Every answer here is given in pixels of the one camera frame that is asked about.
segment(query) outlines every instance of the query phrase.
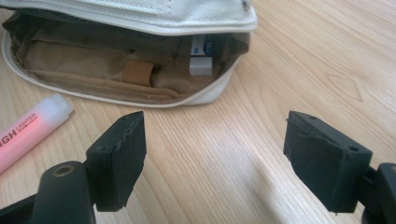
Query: tabletop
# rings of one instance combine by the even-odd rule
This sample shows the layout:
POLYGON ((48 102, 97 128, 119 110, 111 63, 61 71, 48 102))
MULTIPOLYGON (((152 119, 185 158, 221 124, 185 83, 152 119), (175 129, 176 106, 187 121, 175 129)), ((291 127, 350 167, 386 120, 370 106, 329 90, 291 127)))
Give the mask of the tabletop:
MULTIPOLYGON (((0 208, 35 194, 44 171, 85 161, 119 117, 144 111, 147 157, 127 206, 97 223, 360 223, 334 214, 283 154, 289 111, 318 117, 396 162, 396 3, 254 1, 250 51, 212 104, 155 109, 65 95, 71 118, 0 174, 0 208)), ((1 10, 4 21, 10 13, 1 10)), ((50 91, 0 59, 0 130, 50 91)))

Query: highlighter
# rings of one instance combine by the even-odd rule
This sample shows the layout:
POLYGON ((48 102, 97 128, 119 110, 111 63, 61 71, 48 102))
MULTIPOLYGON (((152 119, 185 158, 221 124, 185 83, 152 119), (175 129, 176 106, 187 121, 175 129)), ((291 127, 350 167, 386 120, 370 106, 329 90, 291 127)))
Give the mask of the highlighter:
POLYGON ((55 94, 0 132, 0 174, 64 123, 71 112, 73 107, 55 94))

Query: pencil case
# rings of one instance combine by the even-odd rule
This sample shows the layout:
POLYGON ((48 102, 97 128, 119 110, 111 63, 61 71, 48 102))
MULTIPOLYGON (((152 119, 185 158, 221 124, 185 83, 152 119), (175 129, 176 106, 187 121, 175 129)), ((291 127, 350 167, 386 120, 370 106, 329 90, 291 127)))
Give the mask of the pencil case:
POLYGON ((0 0, 3 56, 20 77, 121 105, 211 103, 257 25, 240 0, 0 0))

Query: round screw hole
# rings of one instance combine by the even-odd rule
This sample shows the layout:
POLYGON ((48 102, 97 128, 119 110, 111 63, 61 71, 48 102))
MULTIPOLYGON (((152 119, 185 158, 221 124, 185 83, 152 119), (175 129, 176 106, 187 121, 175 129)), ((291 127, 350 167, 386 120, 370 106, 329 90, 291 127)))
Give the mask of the round screw hole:
POLYGON ((52 175, 56 177, 61 177, 65 175, 69 175, 74 171, 74 166, 71 165, 64 165, 56 169, 52 175))
POLYGON ((352 151, 359 151, 359 149, 357 147, 348 147, 348 149, 352 150, 352 151))

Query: brown leather tab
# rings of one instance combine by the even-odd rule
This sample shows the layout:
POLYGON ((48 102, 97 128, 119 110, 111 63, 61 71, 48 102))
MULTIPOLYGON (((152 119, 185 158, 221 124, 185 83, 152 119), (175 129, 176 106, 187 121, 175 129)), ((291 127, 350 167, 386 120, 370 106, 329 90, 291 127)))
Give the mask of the brown leather tab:
POLYGON ((151 86, 149 76, 151 74, 153 63, 146 63, 138 60, 129 60, 122 73, 122 81, 141 86, 151 86))

